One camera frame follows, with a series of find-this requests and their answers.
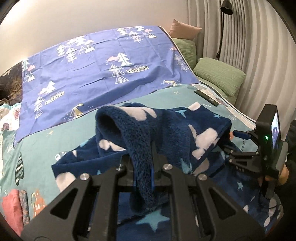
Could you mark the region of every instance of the navy blue fleece blanket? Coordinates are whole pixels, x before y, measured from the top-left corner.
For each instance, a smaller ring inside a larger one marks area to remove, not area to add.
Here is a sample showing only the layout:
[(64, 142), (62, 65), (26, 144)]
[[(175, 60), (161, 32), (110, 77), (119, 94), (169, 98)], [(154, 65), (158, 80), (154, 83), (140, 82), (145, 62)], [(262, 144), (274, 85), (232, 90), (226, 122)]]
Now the navy blue fleece blanket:
[(259, 209), (252, 198), (258, 194), (258, 183), (248, 185), (252, 181), (249, 177), (229, 168), (221, 169), (227, 156), (217, 142), (229, 143), (230, 129), (230, 119), (198, 102), (188, 108), (169, 110), (139, 103), (104, 106), (96, 113), (96, 135), (66, 153), (52, 165), (52, 170), (62, 191), (80, 174), (101, 174), (117, 166), (121, 156), (129, 153), (138, 192), (120, 193), (117, 240), (170, 240), (167, 196), (158, 195), (151, 187), (150, 143), (155, 141), (158, 153), (165, 155), (169, 163), (187, 174), (205, 170), (215, 182), (224, 183), (225, 191), (242, 207), (247, 204), (245, 211), (262, 226), (271, 227), (271, 218), (264, 223), (269, 217), (269, 206)]

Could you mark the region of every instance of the human hand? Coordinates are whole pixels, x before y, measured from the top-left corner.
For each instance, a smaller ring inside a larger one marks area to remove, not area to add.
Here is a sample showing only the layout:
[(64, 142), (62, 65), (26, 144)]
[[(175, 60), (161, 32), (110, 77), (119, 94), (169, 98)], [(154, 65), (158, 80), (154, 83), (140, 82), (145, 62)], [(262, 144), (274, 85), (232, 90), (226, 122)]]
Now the human hand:
[[(289, 177), (289, 169), (287, 168), (286, 164), (284, 164), (283, 170), (281, 171), (280, 175), (279, 175), (279, 179), (278, 179), (278, 186), (284, 185)], [(275, 179), (273, 177), (270, 176), (265, 176), (265, 181), (271, 182), (274, 181)], [(263, 177), (259, 177), (258, 178), (258, 183), (259, 186), (261, 187), (262, 185), (262, 181), (263, 181)]]

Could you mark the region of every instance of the red folded cloth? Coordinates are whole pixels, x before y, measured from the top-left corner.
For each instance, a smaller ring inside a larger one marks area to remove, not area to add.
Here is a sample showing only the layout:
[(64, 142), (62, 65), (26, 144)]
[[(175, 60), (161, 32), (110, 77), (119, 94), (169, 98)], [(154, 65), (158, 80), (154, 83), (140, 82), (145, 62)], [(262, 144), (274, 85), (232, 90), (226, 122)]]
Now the red folded cloth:
[(20, 205), (19, 191), (11, 190), (8, 196), (3, 197), (2, 208), (5, 219), (10, 227), (20, 236), (24, 224), (22, 222), (22, 207)]

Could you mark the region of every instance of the floor lamp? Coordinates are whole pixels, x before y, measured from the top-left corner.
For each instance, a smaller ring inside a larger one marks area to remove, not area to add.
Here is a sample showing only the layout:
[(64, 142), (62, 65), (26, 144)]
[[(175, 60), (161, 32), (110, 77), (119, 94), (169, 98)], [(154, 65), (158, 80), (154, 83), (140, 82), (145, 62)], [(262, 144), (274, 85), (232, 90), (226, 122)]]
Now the floor lamp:
[(227, 14), (227, 15), (232, 15), (233, 14), (231, 2), (228, 1), (228, 0), (223, 1), (220, 10), (222, 11), (223, 15), (222, 15), (222, 24), (221, 24), (220, 46), (219, 46), (218, 53), (216, 55), (217, 60), (220, 60), (220, 54), (221, 54), (223, 31), (224, 31), (224, 14)]

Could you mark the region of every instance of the black lamp shade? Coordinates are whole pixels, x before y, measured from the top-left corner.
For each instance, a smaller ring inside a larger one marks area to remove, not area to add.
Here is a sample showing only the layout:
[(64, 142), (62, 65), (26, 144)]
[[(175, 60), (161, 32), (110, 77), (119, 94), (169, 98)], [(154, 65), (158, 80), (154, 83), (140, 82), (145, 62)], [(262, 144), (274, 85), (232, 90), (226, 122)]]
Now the black lamp shade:
[(232, 11), (232, 4), (230, 1), (225, 0), (223, 1), (222, 5), (221, 5), (221, 11), (227, 15), (232, 15), (233, 11)]

